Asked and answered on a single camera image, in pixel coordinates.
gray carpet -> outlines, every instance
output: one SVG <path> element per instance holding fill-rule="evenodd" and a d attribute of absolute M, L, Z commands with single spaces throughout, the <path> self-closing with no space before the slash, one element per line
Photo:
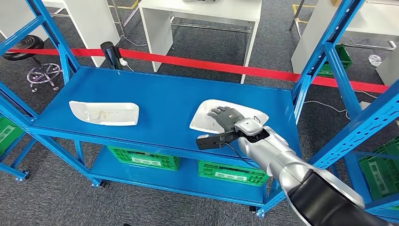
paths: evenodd
<path fill-rule="evenodd" d="M 310 0 L 307 4 L 315 2 L 315 0 Z M 291 7 L 293 3 L 298 4 L 299 0 L 295 2 L 293 0 L 263 1 L 262 17 L 250 66 L 292 71 L 290 59 L 298 43 L 296 32 L 288 31 L 293 17 Z M 130 6 L 132 0 L 119 0 L 118 4 Z M 130 10 L 121 9 L 122 20 L 126 20 L 130 12 Z M 301 19 L 309 18 L 310 14 L 311 10 L 305 9 L 301 14 Z M 55 22 L 71 48 L 84 47 L 69 19 L 55 18 Z M 221 26 L 200 21 L 190 22 Z M 131 40 L 138 44 L 145 43 L 139 12 L 127 25 L 126 30 Z M 244 34 L 174 27 L 173 35 L 173 49 L 169 52 L 171 56 L 237 65 L 243 63 L 247 42 Z M 356 43 L 386 45 L 386 42 L 378 40 L 360 40 L 351 37 L 343 37 L 343 39 Z M 120 46 L 148 51 L 147 47 L 137 47 L 126 40 L 122 40 Z M 46 48 L 52 48 L 49 41 L 46 41 Z M 348 70 L 349 78 L 355 81 L 381 84 L 375 68 L 370 65 L 367 58 L 370 54 L 378 54 L 384 58 L 387 53 L 367 49 L 347 49 L 353 60 L 353 65 Z M 37 58 L 42 62 L 59 63 L 59 59 L 55 56 L 37 56 Z M 78 60 L 82 65 L 93 65 L 88 57 L 80 57 Z M 152 72 L 150 62 L 132 59 L 128 59 L 128 62 L 134 70 Z M 41 112 L 57 92 L 54 92 L 49 85 L 44 84 L 39 87 L 37 93 L 32 93 L 25 80 L 26 74 L 32 67 L 33 64 L 28 60 L 10 62 L 0 58 L 1 81 L 34 110 Z M 162 65 L 159 73 L 231 82 L 240 80 L 240 76 L 236 74 L 172 65 Z M 56 83 L 61 87 L 61 77 L 56 80 Z M 246 83 L 279 88 L 290 88 L 293 85 L 291 82 L 256 77 L 248 77 Z M 358 93 L 357 96 L 359 101 L 371 102 L 373 100 L 365 94 Z M 338 90 L 333 88 L 312 86 L 306 100 L 318 100 L 337 109 L 344 109 Z M 306 104 L 298 124 L 303 157 L 309 159 L 347 123 L 348 120 L 344 113 L 337 113 L 315 103 Z M 372 151 L 397 134 L 397 125 L 390 124 L 357 149 Z M 29 137 L 24 137 L 6 162 L 10 163 L 28 141 Z M 62 139 L 57 141 L 73 153 L 72 141 Z M 99 145 L 84 143 L 86 165 L 92 164 L 99 148 Z M 340 177 L 348 182 L 341 161 L 338 162 L 337 167 Z M 0 172 L 0 219 L 5 226 L 121 226 L 124 223 L 133 226 L 298 225 L 285 202 L 269 211 L 266 218 L 259 219 L 248 212 L 248 206 L 240 204 L 121 183 L 110 183 L 105 189 L 94 189 L 90 187 L 88 180 L 40 144 L 33 146 L 19 168 L 29 170 L 32 173 L 31 178 L 24 182 L 16 182 L 12 176 Z"/>

label on crate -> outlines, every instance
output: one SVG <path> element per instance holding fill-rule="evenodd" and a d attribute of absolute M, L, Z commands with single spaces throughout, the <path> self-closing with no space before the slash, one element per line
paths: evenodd
<path fill-rule="evenodd" d="M 380 190 L 381 194 L 388 194 L 388 188 L 384 182 L 383 177 L 381 176 L 380 169 L 377 166 L 377 163 L 375 161 L 369 162 L 368 165 L 370 166 L 370 169 L 373 173 L 373 177 L 375 182 L 378 185 L 378 190 Z"/>
<path fill-rule="evenodd" d="M 132 157 L 132 161 L 134 163 L 139 163 L 139 164 L 144 164 L 144 165 L 151 165 L 151 166 L 162 166 L 161 162 L 159 161 L 151 161 L 151 160 L 146 160 L 146 159 L 138 159 L 135 157 Z"/>
<path fill-rule="evenodd" d="M 237 176 L 237 175 L 232 175 L 232 174 L 227 174 L 227 173 L 216 172 L 215 177 L 223 178 L 223 179 L 230 179 L 230 180 L 247 181 L 247 177 Z"/>
<path fill-rule="evenodd" d="M 1 133 L 0 133 L 0 143 L 10 135 L 10 133 L 15 129 L 14 126 L 7 126 Z"/>

black robot arm segment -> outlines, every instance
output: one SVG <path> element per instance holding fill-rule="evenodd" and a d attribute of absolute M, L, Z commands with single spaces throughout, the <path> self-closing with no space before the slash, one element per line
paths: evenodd
<path fill-rule="evenodd" d="M 312 226 L 389 226 L 313 172 L 290 196 L 293 206 Z"/>

black stool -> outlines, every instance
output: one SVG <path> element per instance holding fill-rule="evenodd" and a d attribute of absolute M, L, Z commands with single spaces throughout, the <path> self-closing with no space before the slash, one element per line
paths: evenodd
<path fill-rule="evenodd" d="M 17 43 L 13 48 L 18 49 L 43 49 L 44 42 L 41 38 L 34 35 L 27 35 L 24 39 L 22 39 L 19 43 Z M 61 68 L 59 65 L 54 63 L 46 63 L 42 64 L 38 59 L 34 57 L 35 54 L 29 53 L 13 53 L 6 52 L 3 54 L 3 57 L 7 60 L 16 61 L 16 60 L 25 60 L 27 58 L 32 59 L 34 63 L 37 65 L 34 67 L 27 75 L 26 79 L 31 83 L 32 92 L 36 92 L 37 88 L 34 88 L 34 84 L 42 84 L 49 82 L 51 86 L 53 86 L 53 90 L 57 91 L 59 89 L 58 86 L 55 86 L 53 83 L 53 79 L 57 77 L 57 75 L 61 72 Z"/>

robotic arm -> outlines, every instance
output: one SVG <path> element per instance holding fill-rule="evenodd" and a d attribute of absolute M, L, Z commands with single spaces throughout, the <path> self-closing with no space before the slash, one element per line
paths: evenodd
<path fill-rule="evenodd" d="M 281 185 L 298 221 L 306 226 L 389 226 L 364 209 L 362 197 L 325 169 L 298 158 L 288 143 L 268 126 L 244 118 L 238 111 L 217 107 L 208 114 L 224 128 L 215 136 L 200 136 L 200 150 L 220 148 L 238 139 L 239 149 Z"/>

